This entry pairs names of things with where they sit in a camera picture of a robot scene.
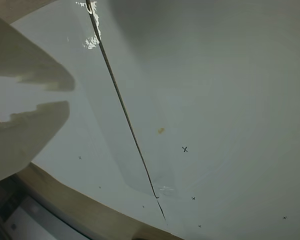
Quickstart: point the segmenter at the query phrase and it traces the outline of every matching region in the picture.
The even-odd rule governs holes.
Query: white curved surface
[[[94,35],[86,9],[56,1],[13,27],[62,64],[74,77],[75,89],[45,91],[0,77],[0,121],[38,104],[68,101],[69,119],[33,162],[68,187],[167,230],[101,52],[84,47]]]

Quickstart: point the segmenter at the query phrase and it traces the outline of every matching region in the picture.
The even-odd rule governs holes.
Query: wooden surface
[[[54,0],[0,0],[0,17],[12,23]],[[34,164],[15,179],[63,221],[92,239],[180,239],[139,222],[63,185]]]

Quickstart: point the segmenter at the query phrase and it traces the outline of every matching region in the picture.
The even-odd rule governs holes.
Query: black line
[[[122,109],[123,109],[123,112],[124,112],[124,115],[125,115],[125,118],[126,118],[126,121],[127,121],[128,125],[129,125],[129,128],[130,128],[130,131],[131,131],[131,134],[132,134],[134,143],[135,143],[136,148],[137,148],[137,150],[138,150],[138,152],[139,152],[139,155],[140,155],[140,157],[141,157],[143,166],[144,166],[144,168],[145,168],[145,171],[146,171],[148,180],[149,180],[150,185],[151,185],[151,188],[152,188],[152,192],[153,192],[154,196],[157,198],[157,195],[156,195],[156,193],[155,193],[155,189],[154,189],[154,186],[153,186],[153,184],[152,184],[152,181],[151,181],[151,178],[150,178],[150,174],[149,174],[149,171],[148,171],[148,168],[147,168],[145,159],[144,159],[144,157],[143,157],[143,155],[142,155],[142,152],[141,152],[141,149],[140,149],[140,147],[139,147],[139,144],[138,144],[138,141],[137,141],[137,137],[136,137],[135,132],[134,132],[134,130],[133,130],[133,128],[132,128],[132,124],[131,124],[131,121],[130,121],[130,118],[129,118],[129,115],[128,115],[126,106],[125,106],[125,104],[124,104],[123,98],[122,98],[121,93],[120,93],[120,91],[119,91],[119,87],[118,87],[117,81],[116,81],[116,79],[115,79],[114,73],[113,73],[112,68],[111,68],[111,66],[110,66],[108,57],[107,57],[107,55],[106,55],[105,48],[104,48],[104,46],[103,46],[103,44],[102,44],[102,41],[101,41],[101,38],[100,38],[100,36],[99,36],[98,27],[97,27],[96,20],[95,20],[94,14],[93,14],[93,10],[92,10],[92,7],[91,7],[91,2],[90,2],[90,0],[86,0],[86,7],[88,8],[88,13],[89,13],[89,16],[90,16],[90,20],[91,20],[91,23],[92,23],[92,26],[93,26],[94,33],[95,33],[95,35],[96,35],[96,38],[97,38],[98,41],[99,41],[99,47],[100,47],[102,56],[103,56],[103,58],[104,58],[106,67],[108,68],[108,71],[109,71],[111,80],[112,80],[112,82],[113,82],[113,85],[114,85],[114,88],[115,88],[115,91],[116,91],[116,94],[118,95],[118,98],[119,98],[121,107],[122,107]]]

